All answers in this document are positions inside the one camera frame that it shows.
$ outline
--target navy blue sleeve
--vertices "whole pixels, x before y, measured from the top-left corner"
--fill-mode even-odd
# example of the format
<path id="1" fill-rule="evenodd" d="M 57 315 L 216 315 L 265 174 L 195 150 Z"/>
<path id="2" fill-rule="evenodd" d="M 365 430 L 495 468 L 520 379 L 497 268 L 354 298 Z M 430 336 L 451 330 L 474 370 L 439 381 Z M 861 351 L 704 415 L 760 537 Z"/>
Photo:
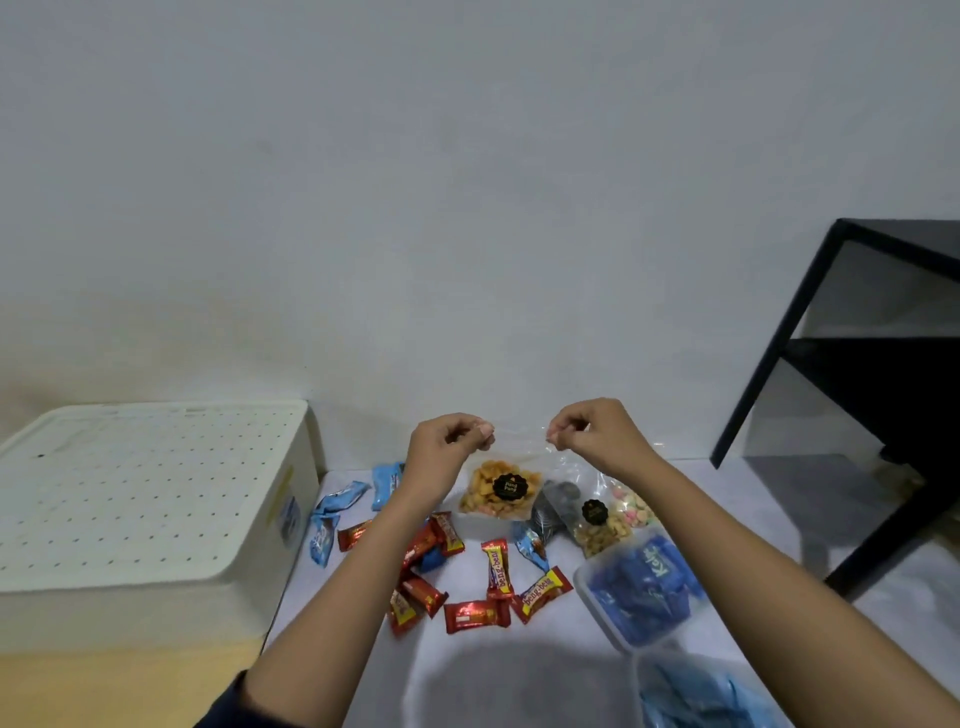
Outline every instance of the navy blue sleeve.
<path id="1" fill-rule="evenodd" d="M 267 717 L 240 702 L 240 686 L 247 675 L 244 670 L 218 697 L 194 728 L 297 728 L 276 718 Z"/>

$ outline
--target wall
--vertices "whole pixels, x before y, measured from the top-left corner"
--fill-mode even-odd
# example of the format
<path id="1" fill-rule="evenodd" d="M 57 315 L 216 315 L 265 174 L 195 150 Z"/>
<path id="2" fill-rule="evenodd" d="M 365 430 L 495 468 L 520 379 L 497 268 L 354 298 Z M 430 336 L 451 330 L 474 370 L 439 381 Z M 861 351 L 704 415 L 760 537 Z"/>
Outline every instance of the wall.
<path id="1" fill-rule="evenodd" d="M 960 214 L 960 6 L 0 7 L 0 400 L 611 394 L 704 456 L 829 223 Z"/>

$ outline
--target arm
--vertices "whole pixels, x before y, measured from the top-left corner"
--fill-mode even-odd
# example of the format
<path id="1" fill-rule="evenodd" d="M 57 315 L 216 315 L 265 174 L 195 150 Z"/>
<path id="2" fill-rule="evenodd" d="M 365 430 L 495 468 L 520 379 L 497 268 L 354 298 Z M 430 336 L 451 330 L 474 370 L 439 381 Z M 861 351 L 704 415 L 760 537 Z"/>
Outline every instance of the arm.
<path id="1" fill-rule="evenodd" d="M 343 723 L 399 579 L 407 545 L 493 428 L 470 415 L 421 423 L 403 480 L 340 568 L 254 663 L 246 702 L 311 728 Z"/>
<path id="2" fill-rule="evenodd" d="M 798 726 L 960 725 L 960 703 L 850 604 L 660 458 L 617 400 L 572 404 L 547 439 L 657 514 L 757 675 Z"/>

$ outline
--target red and yellow wrapper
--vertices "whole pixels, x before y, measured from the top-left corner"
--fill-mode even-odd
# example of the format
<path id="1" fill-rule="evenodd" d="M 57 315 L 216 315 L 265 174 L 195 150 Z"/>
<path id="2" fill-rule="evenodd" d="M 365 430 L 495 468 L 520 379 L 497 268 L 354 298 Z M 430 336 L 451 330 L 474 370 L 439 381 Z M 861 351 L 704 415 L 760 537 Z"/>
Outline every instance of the red and yellow wrapper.
<path id="1" fill-rule="evenodd" d="M 573 587 L 567 581 L 564 573 L 554 567 L 535 581 L 534 585 L 526 592 L 514 596 L 510 603 L 513 605 L 516 615 L 520 617 L 520 621 L 526 624 L 530 621 L 530 617 L 544 606 L 571 589 Z"/>
<path id="2" fill-rule="evenodd" d="M 363 536 L 364 531 L 370 527 L 372 522 L 373 521 L 364 521 L 362 523 L 352 525 L 350 528 L 344 528 L 337 531 L 337 544 L 340 546 L 340 550 L 349 551 L 356 546 L 357 542 L 360 540 L 360 537 Z"/>
<path id="3" fill-rule="evenodd" d="M 507 558 L 507 540 L 493 539 L 480 545 L 489 562 L 487 599 L 510 599 L 514 585 L 510 583 L 510 563 Z"/>
<path id="4" fill-rule="evenodd" d="M 415 561 L 421 559 L 424 553 L 437 545 L 437 534 L 434 533 L 430 523 L 431 521 L 427 520 L 420 527 L 417 535 L 414 536 L 413 541 L 407 547 L 406 553 L 403 554 L 403 568 L 405 570 L 409 569 Z"/>
<path id="5" fill-rule="evenodd" d="M 462 601 L 445 604 L 446 634 L 474 627 L 509 627 L 510 607 L 505 601 Z"/>
<path id="6" fill-rule="evenodd" d="M 394 589 L 393 596 L 390 597 L 390 609 L 387 612 L 387 617 L 390 618 L 390 628 L 394 630 L 397 637 L 402 637 L 423 619 L 423 615 L 414 609 L 406 597 L 396 589 Z"/>
<path id="7" fill-rule="evenodd" d="M 460 553 L 467 545 L 461 541 L 453 528 L 453 516 L 449 511 L 441 511 L 430 517 L 433 522 L 433 530 L 437 533 L 437 539 L 440 542 L 440 553 L 444 556 L 452 556 Z"/>
<path id="8" fill-rule="evenodd" d="M 400 576 L 400 590 L 419 602 L 431 619 L 450 596 L 447 592 L 441 592 L 426 579 L 409 571 Z"/>

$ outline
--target black sticker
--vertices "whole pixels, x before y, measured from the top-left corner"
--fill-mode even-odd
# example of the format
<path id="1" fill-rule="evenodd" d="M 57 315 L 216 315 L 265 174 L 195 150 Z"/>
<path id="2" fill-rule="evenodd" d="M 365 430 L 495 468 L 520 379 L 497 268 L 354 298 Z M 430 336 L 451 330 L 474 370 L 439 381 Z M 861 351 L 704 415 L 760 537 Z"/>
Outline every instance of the black sticker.
<path id="1" fill-rule="evenodd" d="M 527 495 L 527 481 L 522 475 L 507 473 L 493 482 L 493 494 L 500 500 L 520 500 Z"/>
<path id="2" fill-rule="evenodd" d="M 584 503 L 584 521 L 590 525 L 603 525 L 607 522 L 607 506 L 602 501 L 592 498 Z"/>

